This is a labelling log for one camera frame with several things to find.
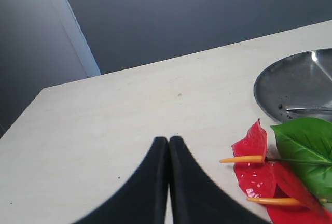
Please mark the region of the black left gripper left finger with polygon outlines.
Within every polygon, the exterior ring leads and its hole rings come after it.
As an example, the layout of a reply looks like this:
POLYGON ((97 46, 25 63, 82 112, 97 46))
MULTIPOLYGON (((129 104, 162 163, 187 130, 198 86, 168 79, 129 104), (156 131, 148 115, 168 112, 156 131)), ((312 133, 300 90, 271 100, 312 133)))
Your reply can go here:
POLYGON ((126 183, 77 223, 165 223, 168 195, 168 141, 156 137, 126 183))

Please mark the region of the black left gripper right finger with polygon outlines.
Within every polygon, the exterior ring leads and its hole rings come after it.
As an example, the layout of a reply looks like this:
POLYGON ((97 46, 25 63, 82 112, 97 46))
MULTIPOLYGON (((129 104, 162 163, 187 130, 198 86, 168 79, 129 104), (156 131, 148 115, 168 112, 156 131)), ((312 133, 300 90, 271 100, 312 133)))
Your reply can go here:
POLYGON ((169 140, 174 223, 267 223, 223 192, 196 162, 184 140, 169 140))

